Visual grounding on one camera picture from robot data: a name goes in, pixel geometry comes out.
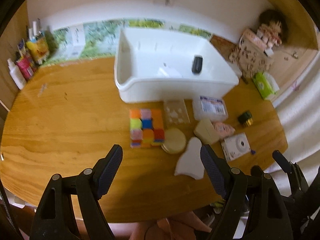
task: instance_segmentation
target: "doll hair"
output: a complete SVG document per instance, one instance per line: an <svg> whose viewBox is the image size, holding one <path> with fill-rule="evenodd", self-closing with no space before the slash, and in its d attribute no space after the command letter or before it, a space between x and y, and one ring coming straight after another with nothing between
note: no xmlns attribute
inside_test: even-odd
<svg viewBox="0 0 320 240"><path fill-rule="evenodd" d="M260 14L259 22L261 24L270 25L270 22L280 22L281 23L281 33L279 33L279 37L282 42L286 42L288 39L288 26L285 21L285 16L276 10L268 9Z"/></svg>

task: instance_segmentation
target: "white wall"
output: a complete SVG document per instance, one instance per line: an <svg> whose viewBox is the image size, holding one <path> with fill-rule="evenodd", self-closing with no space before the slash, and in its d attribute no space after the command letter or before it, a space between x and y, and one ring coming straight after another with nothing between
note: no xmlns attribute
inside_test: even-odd
<svg viewBox="0 0 320 240"><path fill-rule="evenodd" d="M154 0L27 0L29 20L38 17L51 30L96 20L146 17L185 23L237 42L242 31L255 26L267 0L176 0L173 7Z"/></svg>

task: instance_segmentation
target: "green leafy wallpaper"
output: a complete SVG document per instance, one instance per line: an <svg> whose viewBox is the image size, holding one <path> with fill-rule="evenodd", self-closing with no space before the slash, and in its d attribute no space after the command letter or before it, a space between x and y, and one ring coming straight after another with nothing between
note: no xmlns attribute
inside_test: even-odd
<svg viewBox="0 0 320 240"><path fill-rule="evenodd" d="M114 57L121 28L161 28L165 30L189 33L210 39L212 33L184 24L166 22L159 19L113 19L96 21L80 25L84 30L85 44L73 44L72 27L53 32L46 31L45 36L50 49L50 57L43 66L63 63L77 59Z"/></svg>

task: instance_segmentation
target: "blue square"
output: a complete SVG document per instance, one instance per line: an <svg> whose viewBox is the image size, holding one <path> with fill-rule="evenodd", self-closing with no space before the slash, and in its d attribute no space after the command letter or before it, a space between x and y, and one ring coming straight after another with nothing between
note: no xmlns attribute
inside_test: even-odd
<svg viewBox="0 0 320 240"><path fill-rule="evenodd" d="M152 120L142 120L142 129L152 129Z"/></svg>

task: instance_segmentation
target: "white bottle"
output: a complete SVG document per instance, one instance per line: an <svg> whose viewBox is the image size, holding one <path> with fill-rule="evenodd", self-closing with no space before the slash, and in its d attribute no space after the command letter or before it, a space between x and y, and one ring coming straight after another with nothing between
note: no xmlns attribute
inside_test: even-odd
<svg viewBox="0 0 320 240"><path fill-rule="evenodd" d="M27 83L25 78L22 76L19 67L15 65L15 63L13 63L10 58L7 61L10 69L10 76L12 77L13 81L16 83L17 87L20 90L22 90Z"/></svg>

